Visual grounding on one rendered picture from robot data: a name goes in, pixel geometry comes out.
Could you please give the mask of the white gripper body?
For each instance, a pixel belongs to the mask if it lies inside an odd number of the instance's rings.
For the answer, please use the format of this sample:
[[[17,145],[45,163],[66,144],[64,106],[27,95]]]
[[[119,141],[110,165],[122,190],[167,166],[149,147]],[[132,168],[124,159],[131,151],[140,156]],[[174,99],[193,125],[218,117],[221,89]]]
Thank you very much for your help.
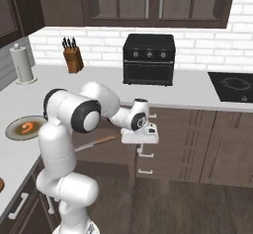
[[[157,144],[158,133],[153,128],[145,128],[136,131],[123,128],[121,130],[123,144]]]

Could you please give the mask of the brown wooden knife block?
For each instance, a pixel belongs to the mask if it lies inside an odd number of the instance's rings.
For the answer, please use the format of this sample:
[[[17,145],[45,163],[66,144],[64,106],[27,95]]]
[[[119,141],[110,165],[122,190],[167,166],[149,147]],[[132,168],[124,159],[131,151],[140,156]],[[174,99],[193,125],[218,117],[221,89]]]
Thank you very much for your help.
[[[79,71],[83,69],[84,64],[83,64],[79,47],[75,47],[75,48],[68,47],[63,52],[63,55],[65,58],[69,73],[78,73]]]

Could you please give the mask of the orange red meat piece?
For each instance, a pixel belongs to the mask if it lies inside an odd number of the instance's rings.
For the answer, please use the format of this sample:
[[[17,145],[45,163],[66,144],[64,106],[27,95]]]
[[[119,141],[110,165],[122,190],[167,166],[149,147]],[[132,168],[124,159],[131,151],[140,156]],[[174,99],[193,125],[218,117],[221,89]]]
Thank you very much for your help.
[[[35,130],[36,126],[33,122],[28,121],[21,125],[20,133],[21,134],[29,134]]]

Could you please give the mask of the grey round plate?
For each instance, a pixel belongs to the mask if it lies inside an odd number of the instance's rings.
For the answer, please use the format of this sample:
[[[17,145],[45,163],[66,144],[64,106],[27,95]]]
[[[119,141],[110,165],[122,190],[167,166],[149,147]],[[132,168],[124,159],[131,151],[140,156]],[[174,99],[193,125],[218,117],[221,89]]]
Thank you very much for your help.
[[[21,134],[21,125],[25,122],[31,121],[35,124],[36,128],[32,133]],[[9,139],[16,141],[30,140],[38,136],[40,128],[46,123],[46,119],[42,116],[27,116],[20,117],[12,121],[6,128],[5,134]]]

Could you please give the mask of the dark wood base cupboard front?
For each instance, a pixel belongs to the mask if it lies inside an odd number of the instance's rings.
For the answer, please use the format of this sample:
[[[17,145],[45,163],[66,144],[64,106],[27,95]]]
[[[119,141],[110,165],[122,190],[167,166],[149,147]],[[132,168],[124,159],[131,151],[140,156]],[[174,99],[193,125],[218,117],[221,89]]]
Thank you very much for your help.
[[[197,183],[200,170],[196,164],[196,146],[200,138],[200,111],[152,108],[157,115],[151,121],[157,125],[158,144],[144,144],[142,153],[154,153],[153,158],[136,158],[136,175],[141,178],[168,179]],[[139,174],[138,169],[152,175]]]

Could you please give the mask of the black toaster oven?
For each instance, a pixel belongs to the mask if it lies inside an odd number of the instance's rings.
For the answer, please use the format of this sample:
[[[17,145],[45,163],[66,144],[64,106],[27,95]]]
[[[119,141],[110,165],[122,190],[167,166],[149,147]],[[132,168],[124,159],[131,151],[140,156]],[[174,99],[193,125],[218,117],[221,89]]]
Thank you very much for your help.
[[[124,83],[172,86],[175,54],[172,35],[129,34],[123,47]]]

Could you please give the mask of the dark wood base cupboard door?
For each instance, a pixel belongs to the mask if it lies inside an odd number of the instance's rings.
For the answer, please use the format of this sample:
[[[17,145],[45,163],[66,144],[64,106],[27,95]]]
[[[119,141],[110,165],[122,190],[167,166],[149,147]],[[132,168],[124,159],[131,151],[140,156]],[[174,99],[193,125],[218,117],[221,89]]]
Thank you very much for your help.
[[[200,182],[253,188],[253,113],[215,113]]]

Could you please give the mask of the black hob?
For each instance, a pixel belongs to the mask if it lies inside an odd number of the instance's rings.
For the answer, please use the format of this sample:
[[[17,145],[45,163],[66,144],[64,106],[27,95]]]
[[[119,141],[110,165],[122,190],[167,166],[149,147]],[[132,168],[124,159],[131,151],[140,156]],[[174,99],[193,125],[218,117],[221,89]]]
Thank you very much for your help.
[[[221,102],[253,104],[253,73],[209,72]]]

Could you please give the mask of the dark wood base cupboard run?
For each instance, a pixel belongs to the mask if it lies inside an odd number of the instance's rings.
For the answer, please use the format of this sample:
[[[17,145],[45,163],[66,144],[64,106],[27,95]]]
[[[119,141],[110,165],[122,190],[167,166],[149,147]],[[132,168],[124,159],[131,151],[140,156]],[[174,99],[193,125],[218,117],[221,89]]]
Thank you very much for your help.
[[[11,201],[10,207],[3,214],[0,223],[0,234],[51,234],[59,225],[60,217],[57,211],[57,203],[52,200],[53,214],[50,214],[46,196],[36,188],[36,177],[43,168],[39,161],[32,173],[26,177],[18,193]],[[14,212],[21,202],[21,193],[29,194],[29,197],[15,220],[10,220],[8,215]]]

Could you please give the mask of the white paper towel roll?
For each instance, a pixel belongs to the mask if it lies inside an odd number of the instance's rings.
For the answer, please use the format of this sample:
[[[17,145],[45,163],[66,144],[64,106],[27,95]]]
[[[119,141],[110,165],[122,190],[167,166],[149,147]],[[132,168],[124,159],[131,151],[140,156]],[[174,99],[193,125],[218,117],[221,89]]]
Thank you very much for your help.
[[[27,49],[15,43],[10,48],[10,53],[17,73],[16,83],[19,85],[27,85],[36,82],[38,78],[33,74]]]

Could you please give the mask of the wooden handled kitchen knife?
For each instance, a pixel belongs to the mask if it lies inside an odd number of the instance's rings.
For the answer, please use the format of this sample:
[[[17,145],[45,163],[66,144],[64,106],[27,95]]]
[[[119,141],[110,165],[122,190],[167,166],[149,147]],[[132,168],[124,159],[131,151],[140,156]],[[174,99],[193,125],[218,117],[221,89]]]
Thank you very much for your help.
[[[119,137],[121,137],[121,136],[119,134],[117,134],[117,135],[110,135],[110,136],[106,136],[106,137],[103,137],[103,138],[99,138],[99,139],[96,139],[96,140],[94,140],[92,142],[89,142],[89,143],[86,143],[84,145],[81,145],[81,146],[79,146],[77,148],[74,148],[74,152],[79,152],[79,151],[91,148],[91,147],[93,147],[95,145],[99,145],[99,144],[103,144],[103,143],[115,140],[115,139],[117,139]]]

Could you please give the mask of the dark wood wall cupboard door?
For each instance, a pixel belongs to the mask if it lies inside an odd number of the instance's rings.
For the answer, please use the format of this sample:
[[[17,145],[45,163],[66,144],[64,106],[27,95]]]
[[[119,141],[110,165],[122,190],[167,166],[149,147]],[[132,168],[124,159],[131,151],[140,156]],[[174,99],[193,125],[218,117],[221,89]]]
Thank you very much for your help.
[[[148,21],[149,0],[82,0],[88,27],[138,27]]]
[[[225,29],[232,0],[148,0],[148,22],[157,28]]]

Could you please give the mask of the dark wood wall cupboard panel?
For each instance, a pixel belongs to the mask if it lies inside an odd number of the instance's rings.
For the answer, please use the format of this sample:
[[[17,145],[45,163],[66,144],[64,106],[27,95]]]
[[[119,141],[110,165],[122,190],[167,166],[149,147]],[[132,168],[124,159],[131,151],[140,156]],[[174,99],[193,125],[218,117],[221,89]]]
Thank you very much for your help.
[[[41,0],[47,27],[83,27],[81,0]]]

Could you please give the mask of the dark wood corner wall cupboard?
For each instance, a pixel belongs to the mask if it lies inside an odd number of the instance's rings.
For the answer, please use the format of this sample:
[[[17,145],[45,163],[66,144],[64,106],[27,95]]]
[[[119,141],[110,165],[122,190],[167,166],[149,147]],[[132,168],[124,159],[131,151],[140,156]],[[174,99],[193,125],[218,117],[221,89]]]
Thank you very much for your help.
[[[44,26],[41,0],[0,0],[0,48]]]

